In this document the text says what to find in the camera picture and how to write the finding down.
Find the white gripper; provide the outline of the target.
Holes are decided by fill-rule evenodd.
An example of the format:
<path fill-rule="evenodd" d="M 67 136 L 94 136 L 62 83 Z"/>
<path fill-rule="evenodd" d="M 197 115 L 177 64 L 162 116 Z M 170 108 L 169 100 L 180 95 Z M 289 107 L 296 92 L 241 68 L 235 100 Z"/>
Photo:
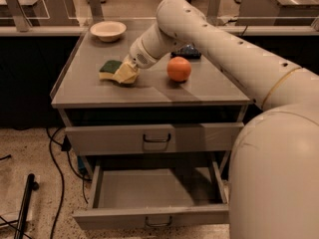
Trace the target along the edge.
<path fill-rule="evenodd" d="M 113 75 L 113 79 L 119 84 L 133 84 L 138 78 L 140 70 L 138 67 L 129 64 L 131 61 L 141 69 L 148 69 L 156 64 L 158 59 L 148 53 L 143 45 L 143 39 L 137 38 L 132 43 L 123 63 Z"/>

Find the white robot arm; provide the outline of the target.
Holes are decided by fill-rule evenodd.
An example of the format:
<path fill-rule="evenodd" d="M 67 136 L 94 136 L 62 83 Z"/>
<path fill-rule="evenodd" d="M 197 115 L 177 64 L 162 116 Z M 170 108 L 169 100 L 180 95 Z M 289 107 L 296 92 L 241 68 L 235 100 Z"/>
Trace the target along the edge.
<path fill-rule="evenodd" d="M 115 80 L 125 82 L 184 44 L 194 45 L 261 110 L 230 157 L 230 238 L 319 239 L 318 76 L 208 24 L 185 0 L 162 0 Z"/>

